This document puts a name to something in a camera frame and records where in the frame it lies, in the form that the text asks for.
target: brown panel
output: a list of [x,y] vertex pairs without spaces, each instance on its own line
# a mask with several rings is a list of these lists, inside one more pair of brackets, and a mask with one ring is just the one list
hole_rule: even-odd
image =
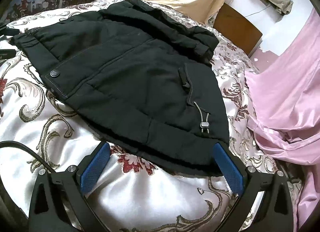
[[213,28],[247,55],[262,37],[262,33],[249,20],[225,3],[217,14]]

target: jacket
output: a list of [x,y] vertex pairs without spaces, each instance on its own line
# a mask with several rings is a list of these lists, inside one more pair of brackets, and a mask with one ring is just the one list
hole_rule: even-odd
[[229,145],[210,60],[219,41],[140,0],[89,11],[13,38],[58,100],[103,139],[163,168],[221,175]]

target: drawstring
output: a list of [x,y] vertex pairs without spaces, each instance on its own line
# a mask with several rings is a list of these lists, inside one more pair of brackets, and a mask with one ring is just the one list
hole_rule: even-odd
[[207,133],[209,134],[209,122],[208,122],[209,113],[207,113],[207,117],[205,118],[205,122],[204,122],[203,116],[202,116],[202,111],[201,111],[200,107],[198,106],[198,104],[195,101],[193,103],[196,105],[196,107],[198,108],[200,115],[201,115],[201,123],[200,123],[201,133],[203,133],[203,129],[205,128],[207,130]]

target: bed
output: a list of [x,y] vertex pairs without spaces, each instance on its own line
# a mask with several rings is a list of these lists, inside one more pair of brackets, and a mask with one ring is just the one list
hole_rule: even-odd
[[[22,33],[44,27],[86,11],[106,9],[123,0],[97,0],[88,4],[45,11],[8,24]],[[264,173],[277,170],[275,161],[256,146],[247,128],[254,115],[244,70],[258,72],[246,54],[212,27],[200,24],[170,7],[143,0],[186,27],[195,25],[213,32],[219,45],[212,57],[225,103],[230,151],[246,166]],[[0,49],[12,49],[6,37]],[[22,51],[0,59],[0,141],[15,140],[37,152],[56,171],[78,164],[100,142],[99,136],[68,106],[56,100]],[[94,189],[86,195],[90,206],[111,231],[165,232],[214,231],[236,199],[224,177],[186,176],[164,170],[121,147],[111,144],[111,157]],[[0,175],[10,197],[28,215],[33,186],[41,164],[28,154],[4,148],[0,152]],[[288,183],[296,206],[302,184]],[[259,193],[242,229],[248,227],[259,207]],[[75,227],[80,228],[68,208]]]

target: blue gripper pad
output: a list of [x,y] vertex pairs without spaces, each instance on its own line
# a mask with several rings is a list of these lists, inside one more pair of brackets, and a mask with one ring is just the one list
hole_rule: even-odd
[[105,143],[81,175],[80,190],[82,194],[93,189],[109,159],[110,145]]
[[232,192],[237,193],[240,196],[244,190],[243,176],[219,143],[216,143],[212,150],[214,159],[224,175],[230,189]]

